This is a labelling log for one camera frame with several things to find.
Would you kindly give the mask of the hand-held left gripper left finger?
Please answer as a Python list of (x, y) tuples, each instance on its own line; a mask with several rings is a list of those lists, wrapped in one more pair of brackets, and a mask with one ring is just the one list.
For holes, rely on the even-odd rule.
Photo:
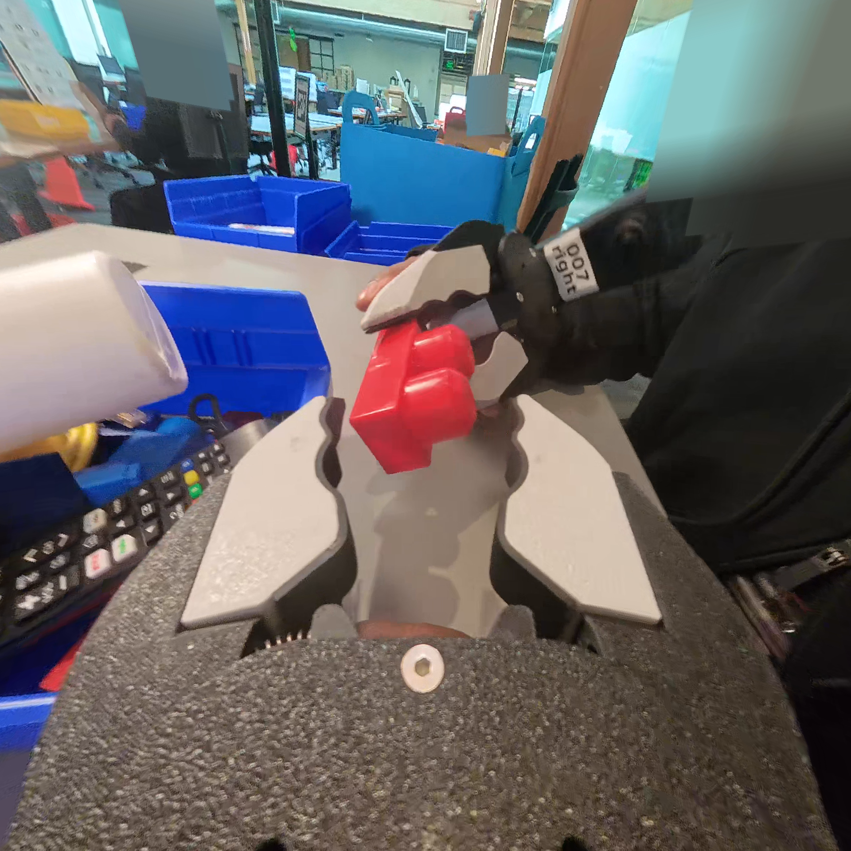
[(346, 403), (315, 397), (236, 463), (180, 617), (185, 631), (254, 623), (309, 632), (354, 587), (337, 454)]

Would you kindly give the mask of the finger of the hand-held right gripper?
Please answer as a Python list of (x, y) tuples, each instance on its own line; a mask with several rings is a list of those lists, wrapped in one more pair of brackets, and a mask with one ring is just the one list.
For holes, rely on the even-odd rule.
[(436, 305), (479, 300), (490, 291), (484, 247), (429, 250), (399, 271), (369, 302), (360, 321), (366, 334), (426, 315)]
[(527, 367), (526, 352), (522, 343), (498, 323), (485, 300), (475, 301), (455, 313), (455, 326), (472, 344), (474, 370), (470, 386), (476, 407), (490, 409)]

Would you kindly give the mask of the red toy building block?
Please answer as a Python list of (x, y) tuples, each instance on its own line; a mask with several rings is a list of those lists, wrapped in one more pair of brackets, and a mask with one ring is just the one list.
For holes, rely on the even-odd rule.
[(435, 445), (471, 432), (474, 368), (471, 341), (452, 324), (379, 332), (349, 420), (385, 473), (426, 468)]

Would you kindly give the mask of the person's right forearm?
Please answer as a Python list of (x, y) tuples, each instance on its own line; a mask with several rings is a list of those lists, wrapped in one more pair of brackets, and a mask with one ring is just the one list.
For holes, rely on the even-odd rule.
[(692, 204), (640, 190), (580, 221), (598, 289), (569, 302), (555, 294), (521, 322), (528, 365), (513, 391), (654, 375), (706, 270), (706, 240), (686, 234)]

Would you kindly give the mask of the person's right hand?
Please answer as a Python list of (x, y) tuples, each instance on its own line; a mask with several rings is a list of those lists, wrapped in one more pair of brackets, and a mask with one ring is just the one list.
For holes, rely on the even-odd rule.
[(420, 268), (424, 260), (424, 255), (412, 256), (395, 265), (384, 268), (357, 296), (356, 309), (360, 313), (367, 313), (371, 309), (371, 305), (387, 289), (392, 293), (404, 292), (406, 289), (410, 289), (420, 275)]

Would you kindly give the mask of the blue corrugated plastic tote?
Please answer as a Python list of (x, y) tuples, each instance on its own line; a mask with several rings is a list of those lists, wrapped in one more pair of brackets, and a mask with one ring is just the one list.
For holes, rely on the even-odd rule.
[(516, 228), (546, 120), (535, 117), (508, 156), (429, 141), (419, 130), (355, 123), (353, 109), (377, 117), (366, 94), (346, 93), (341, 111), (340, 181), (360, 225), (458, 226), (472, 219)]

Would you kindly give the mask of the light blue foam block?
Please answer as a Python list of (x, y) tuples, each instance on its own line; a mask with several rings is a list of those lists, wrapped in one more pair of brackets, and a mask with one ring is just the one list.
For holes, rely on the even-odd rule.
[(204, 449), (208, 437), (207, 431), (190, 418), (163, 418), (153, 429), (109, 436), (107, 447), (112, 452), (97, 455), (97, 464), (74, 477), (89, 504), (99, 507)]

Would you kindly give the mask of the black remote control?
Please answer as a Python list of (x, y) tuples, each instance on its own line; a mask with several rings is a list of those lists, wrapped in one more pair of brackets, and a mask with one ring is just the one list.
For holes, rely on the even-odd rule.
[(63, 628), (112, 593), (186, 515), (206, 488), (229, 473), (275, 426), (254, 419), (215, 439), (192, 436), (193, 453), (144, 451), (143, 463), (103, 466), (97, 484), (109, 495), (86, 494), (87, 511), (2, 545), (2, 658)]

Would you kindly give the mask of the yellow tape roll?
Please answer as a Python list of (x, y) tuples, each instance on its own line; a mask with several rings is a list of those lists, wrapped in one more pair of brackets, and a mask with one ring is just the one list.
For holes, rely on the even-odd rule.
[(58, 435), (2, 452), (1, 462), (21, 461), (39, 455), (56, 453), (69, 471), (77, 473), (86, 469), (92, 463), (99, 434), (98, 423), (86, 423)]

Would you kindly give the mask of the red plastic piece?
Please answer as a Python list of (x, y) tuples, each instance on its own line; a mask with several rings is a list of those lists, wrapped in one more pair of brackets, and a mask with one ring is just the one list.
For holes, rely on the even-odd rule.
[(55, 694), (62, 690), (83, 643), (84, 637), (81, 637), (43, 676), (39, 683), (39, 688), (43, 692)]

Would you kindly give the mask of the black pole stand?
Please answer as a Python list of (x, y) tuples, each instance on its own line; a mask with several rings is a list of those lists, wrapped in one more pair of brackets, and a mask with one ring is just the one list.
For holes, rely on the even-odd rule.
[(290, 178), (288, 135), (283, 109), (277, 39), (272, 16), (271, 1), (254, 1), (254, 15), (261, 49), (263, 82), (267, 102), (272, 150), (275, 154), (277, 175)]

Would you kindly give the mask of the white plastic cup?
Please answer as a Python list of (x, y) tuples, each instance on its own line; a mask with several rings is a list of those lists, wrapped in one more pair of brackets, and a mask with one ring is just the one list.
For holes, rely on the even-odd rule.
[(186, 365), (152, 298), (101, 251), (1, 274), (1, 450), (178, 396)]

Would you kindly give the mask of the orange traffic cone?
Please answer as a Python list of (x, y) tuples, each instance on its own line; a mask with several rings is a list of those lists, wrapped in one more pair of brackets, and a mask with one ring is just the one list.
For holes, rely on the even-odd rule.
[(83, 196), (76, 172), (63, 156), (50, 159), (44, 164), (43, 186), (38, 194), (42, 199), (60, 207), (85, 212), (93, 212), (96, 209)]

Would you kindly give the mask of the yellow plastic bin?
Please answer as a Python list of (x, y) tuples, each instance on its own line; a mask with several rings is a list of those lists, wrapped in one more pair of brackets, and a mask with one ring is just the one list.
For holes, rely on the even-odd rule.
[(90, 124), (82, 112), (35, 101), (1, 100), (1, 125), (11, 136), (50, 143), (90, 138)]

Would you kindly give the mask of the wooden post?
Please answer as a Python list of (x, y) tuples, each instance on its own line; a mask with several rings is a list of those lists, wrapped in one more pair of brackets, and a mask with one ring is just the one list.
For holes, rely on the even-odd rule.
[(562, 160), (590, 144), (636, 1), (570, 1), (544, 104), (546, 126), (519, 207), (524, 230)]

